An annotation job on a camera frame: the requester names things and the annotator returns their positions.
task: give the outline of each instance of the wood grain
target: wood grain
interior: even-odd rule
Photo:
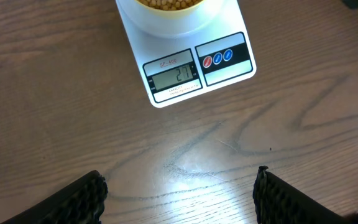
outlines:
[[[262,164],[358,211],[358,11],[240,5],[256,76],[156,109],[114,1],[0,0],[0,222],[93,169],[103,223],[255,223]]]

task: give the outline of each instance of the bowl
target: bowl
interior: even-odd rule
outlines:
[[[175,11],[165,11],[165,10],[161,10],[161,9],[154,9],[152,7],[148,7],[144,4],[142,4],[138,0],[134,0],[134,1],[136,1],[138,4],[140,4],[142,7],[146,8],[147,10],[149,10],[152,14],[155,14],[156,16],[164,17],[167,19],[178,19],[178,18],[186,17],[186,16],[190,15],[197,8],[199,8],[203,4],[205,4],[205,2],[213,1],[213,0],[202,0],[201,2],[195,4],[194,6],[190,6],[186,9],[180,9],[180,10],[175,10]]]

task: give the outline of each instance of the bowl of grain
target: bowl of grain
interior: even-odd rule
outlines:
[[[191,14],[211,0],[135,0],[157,16],[177,19]]]

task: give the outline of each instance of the white scale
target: white scale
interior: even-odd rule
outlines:
[[[204,0],[164,19],[134,0],[116,0],[140,75],[158,108],[251,78],[254,54],[237,0]]]

